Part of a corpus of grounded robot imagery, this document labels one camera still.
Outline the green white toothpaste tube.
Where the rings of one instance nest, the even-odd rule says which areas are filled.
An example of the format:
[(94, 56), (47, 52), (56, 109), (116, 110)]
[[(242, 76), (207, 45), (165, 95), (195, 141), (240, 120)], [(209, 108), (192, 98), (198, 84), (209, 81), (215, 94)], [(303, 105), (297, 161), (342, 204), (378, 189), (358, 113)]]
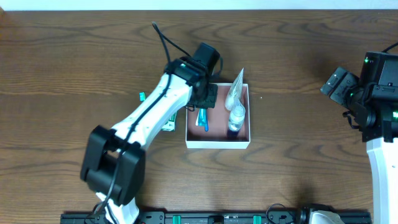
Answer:
[(207, 118), (207, 111), (206, 109), (199, 109), (197, 120), (195, 122), (196, 126), (203, 126), (205, 127), (205, 122), (208, 120)]

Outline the white cream tube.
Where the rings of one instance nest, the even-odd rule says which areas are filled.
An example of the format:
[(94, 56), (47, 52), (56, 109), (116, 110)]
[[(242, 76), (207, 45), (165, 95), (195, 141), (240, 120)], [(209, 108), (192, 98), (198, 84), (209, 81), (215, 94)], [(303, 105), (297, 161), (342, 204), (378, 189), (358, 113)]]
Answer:
[(244, 68), (240, 71), (239, 75), (236, 77), (235, 81), (231, 85), (225, 100), (225, 108), (231, 111), (234, 107), (234, 100), (241, 98), (241, 93), (243, 90), (243, 76)]

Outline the clear bottle with dark base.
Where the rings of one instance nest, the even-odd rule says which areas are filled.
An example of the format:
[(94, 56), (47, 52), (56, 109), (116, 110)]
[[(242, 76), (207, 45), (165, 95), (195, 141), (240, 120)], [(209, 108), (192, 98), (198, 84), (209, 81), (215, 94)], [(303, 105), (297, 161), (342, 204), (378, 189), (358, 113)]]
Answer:
[(234, 106), (229, 114), (227, 138), (236, 139), (244, 124), (246, 110), (243, 106)]

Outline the green white toothbrush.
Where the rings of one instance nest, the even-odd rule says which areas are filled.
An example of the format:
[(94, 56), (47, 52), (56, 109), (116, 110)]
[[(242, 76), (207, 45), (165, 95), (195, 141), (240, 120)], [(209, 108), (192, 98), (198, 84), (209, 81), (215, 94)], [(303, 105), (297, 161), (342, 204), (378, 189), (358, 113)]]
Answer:
[(144, 92), (139, 93), (140, 101), (144, 101), (146, 99), (146, 94)]

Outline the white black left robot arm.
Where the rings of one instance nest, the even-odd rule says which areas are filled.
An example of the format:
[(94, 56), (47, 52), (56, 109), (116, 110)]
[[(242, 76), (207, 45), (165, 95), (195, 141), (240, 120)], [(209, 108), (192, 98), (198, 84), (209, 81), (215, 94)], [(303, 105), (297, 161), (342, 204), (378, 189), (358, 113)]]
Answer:
[(104, 215), (110, 223), (134, 223), (135, 196), (144, 182), (146, 150), (180, 108), (214, 108), (221, 57), (182, 57), (169, 62), (155, 89), (128, 117), (112, 128), (95, 127), (88, 137), (80, 178), (101, 202), (85, 218)]

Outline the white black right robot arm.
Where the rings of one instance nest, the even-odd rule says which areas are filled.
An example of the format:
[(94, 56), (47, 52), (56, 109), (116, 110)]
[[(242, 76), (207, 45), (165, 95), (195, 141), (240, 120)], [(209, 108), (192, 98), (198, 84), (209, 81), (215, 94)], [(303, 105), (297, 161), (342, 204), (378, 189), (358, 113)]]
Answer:
[(374, 223), (397, 223), (397, 56), (366, 52), (360, 76), (338, 67), (320, 88), (346, 108), (371, 164)]

